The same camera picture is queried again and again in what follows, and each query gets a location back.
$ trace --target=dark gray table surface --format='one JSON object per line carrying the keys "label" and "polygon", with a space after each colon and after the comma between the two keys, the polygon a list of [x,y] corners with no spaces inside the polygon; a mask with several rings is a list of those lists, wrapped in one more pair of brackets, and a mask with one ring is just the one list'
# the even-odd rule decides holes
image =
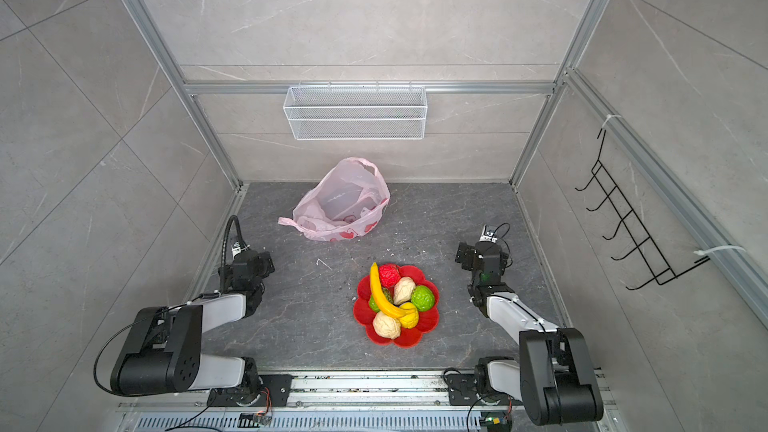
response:
{"label": "dark gray table surface", "polygon": [[[268,368],[472,368],[485,356],[514,357],[515,342],[469,303],[470,273],[454,262],[460,241],[474,244],[483,224],[502,222],[511,225],[514,259],[505,281],[544,318],[562,322],[510,186],[390,184],[392,200],[370,234],[314,242],[277,225],[314,185],[250,185],[238,212],[243,234],[271,252],[276,271],[255,314],[206,332],[203,352],[250,356]],[[357,284],[374,261],[416,265],[440,291],[440,323],[414,348],[373,344],[352,316]]]}

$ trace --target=white string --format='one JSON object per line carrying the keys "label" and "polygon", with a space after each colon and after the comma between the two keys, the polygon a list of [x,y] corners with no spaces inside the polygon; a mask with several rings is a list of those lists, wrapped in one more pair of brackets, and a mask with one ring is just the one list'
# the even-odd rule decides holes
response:
{"label": "white string", "polygon": [[742,252],[746,252],[746,249],[744,247],[739,247],[738,245],[718,245],[717,247],[708,248],[707,250],[694,250],[694,254],[705,256],[706,254],[709,254],[710,252],[715,252],[718,250],[726,250],[728,248],[732,248],[734,250],[741,250]]}
{"label": "white string", "polygon": [[613,119],[614,117],[621,117],[621,116],[612,116],[611,114],[608,114],[605,116],[605,121],[603,122],[603,125],[600,126],[601,129],[605,129],[605,124],[608,123],[609,120]]}

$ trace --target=yellow component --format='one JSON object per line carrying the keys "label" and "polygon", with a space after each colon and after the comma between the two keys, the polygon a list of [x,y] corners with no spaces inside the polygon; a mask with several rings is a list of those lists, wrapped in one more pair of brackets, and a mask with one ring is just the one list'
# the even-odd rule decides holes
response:
{"label": "yellow component", "polygon": [[406,302],[400,306],[400,309],[408,311],[408,315],[401,317],[400,325],[404,328],[414,328],[418,324],[418,309],[410,302]]}
{"label": "yellow component", "polygon": [[389,315],[391,318],[400,319],[409,314],[409,312],[390,304],[389,301],[386,300],[386,297],[384,297],[384,292],[382,292],[382,282],[379,279],[379,265],[375,262],[371,265],[371,296],[373,297],[376,306],[379,307],[379,310]]}

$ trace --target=red plate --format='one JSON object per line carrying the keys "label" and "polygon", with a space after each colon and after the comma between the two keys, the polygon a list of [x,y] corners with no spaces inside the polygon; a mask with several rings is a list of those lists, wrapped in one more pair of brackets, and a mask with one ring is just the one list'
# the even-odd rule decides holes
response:
{"label": "red plate", "polygon": [[381,337],[373,330],[373,319],[376,316],[376,312],[372,311],[368,306],[368,301],[371,299],[371,282],[368,275],[363,277],[357,285],[357,300],[352,308],[352,315],[354,315],[355,320],[360,325],[366,328],[366,335],[374,344],[395,344],[398,347],[411,348],[422,340],[424,334],[434,331],[440,322],[440,313],[437,310],[437,304],[440,302],[440,292],[438,292],[435,284],[424,277],[424,272],[418,267],[403,265],[399,269],[401,277],[412,278],[416,285],[427,286],[435,295],[435,305],[427,312],[418,312],[418,324],[414,328],[400,328],[400,337],[395,340]]}

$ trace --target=mesh basket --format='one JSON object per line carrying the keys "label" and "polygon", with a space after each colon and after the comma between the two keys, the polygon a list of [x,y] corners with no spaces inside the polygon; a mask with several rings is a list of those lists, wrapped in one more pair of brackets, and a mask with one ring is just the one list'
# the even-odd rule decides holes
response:
{"label": "mesh basket", "polygon": [[423,139],[420,86],[294,86],[283,109],[297,140]]}

